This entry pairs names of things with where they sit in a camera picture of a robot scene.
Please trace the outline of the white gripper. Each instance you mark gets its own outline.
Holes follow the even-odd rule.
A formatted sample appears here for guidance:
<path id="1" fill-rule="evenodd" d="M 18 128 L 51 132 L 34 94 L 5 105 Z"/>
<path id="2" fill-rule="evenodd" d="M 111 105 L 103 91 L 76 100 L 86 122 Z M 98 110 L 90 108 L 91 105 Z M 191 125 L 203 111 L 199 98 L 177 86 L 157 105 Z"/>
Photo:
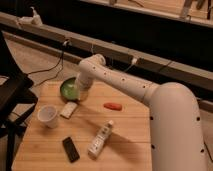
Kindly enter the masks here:
<path id="1" fill-rule="evenodd" d="M 77 84 L 76 88 L 78 91 L 78 100 L 85 101 L 88 98 L 90 86 Z"/>

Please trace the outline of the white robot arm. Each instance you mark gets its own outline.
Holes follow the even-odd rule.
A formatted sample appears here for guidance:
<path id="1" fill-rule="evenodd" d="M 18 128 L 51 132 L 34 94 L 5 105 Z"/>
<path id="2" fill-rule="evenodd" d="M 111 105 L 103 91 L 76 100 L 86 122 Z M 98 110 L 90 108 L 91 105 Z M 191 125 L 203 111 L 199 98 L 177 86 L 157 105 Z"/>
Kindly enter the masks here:
<path id="1" fill-rule="evenodd" d="M 207 171 L 199 106 L 189 88 L 111 70 L 100 54 L 81 60 L 79 70 L 79 90 L 89 90 L 97 79 L 149 108 L 152 171 Z"/>

